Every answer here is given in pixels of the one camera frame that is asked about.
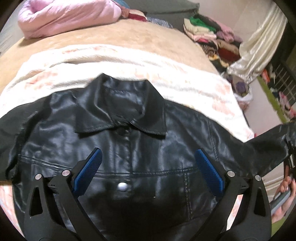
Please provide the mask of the person's right hand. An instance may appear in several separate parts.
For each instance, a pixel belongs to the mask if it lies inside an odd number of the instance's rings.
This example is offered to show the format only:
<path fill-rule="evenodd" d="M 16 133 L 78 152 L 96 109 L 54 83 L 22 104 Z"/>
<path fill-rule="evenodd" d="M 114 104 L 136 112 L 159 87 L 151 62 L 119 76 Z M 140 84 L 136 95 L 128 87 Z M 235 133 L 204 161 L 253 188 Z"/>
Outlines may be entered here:
<path fill-rule="evenodd" d="M 295 180 L 287 176 L 278 187 L 273 201 L 270 203 L 271 223 L 280 221 L 290 208 L 295 198 Z"/>

